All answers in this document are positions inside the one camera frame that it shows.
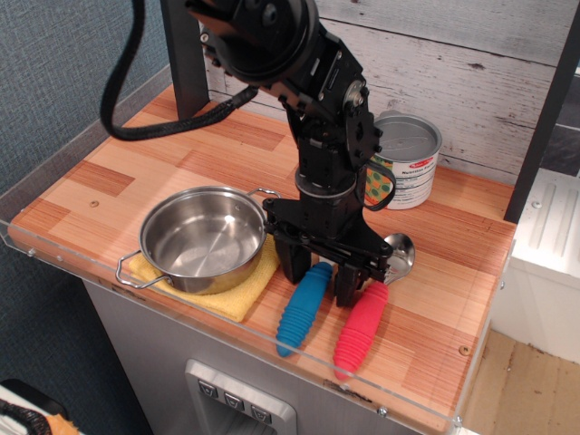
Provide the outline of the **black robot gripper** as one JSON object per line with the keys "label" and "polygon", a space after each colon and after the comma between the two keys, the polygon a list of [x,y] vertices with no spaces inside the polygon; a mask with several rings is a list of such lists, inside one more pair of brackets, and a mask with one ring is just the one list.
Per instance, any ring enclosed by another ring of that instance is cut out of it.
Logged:
{"label": "black robot gripper", "polygon": [[317,198],[304,192],[299,199],[263,201],[266,230],[275,237],[275,251],[285,278],[299,283],[316,253],[338,264],[335,303],[349,306],[354,294],[372,278],[387,276],[393,249],[364,220],[359,189]]}

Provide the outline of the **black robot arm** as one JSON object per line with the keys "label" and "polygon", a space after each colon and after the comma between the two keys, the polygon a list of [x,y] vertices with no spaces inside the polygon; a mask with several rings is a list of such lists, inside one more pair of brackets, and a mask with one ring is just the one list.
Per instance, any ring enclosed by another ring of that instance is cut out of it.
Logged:
{"label": "black robot arm", "polygon": [[367,171],[381,150],[362,66],[321,24],[312,1],[189,1],[207,57],[277,98],[298,149],[298,199],[268,199],[266,230],[286,278],[312,255],[338,266],[334,297],[349,305],[368,279],[382,281],[392,249],[364,220]]}

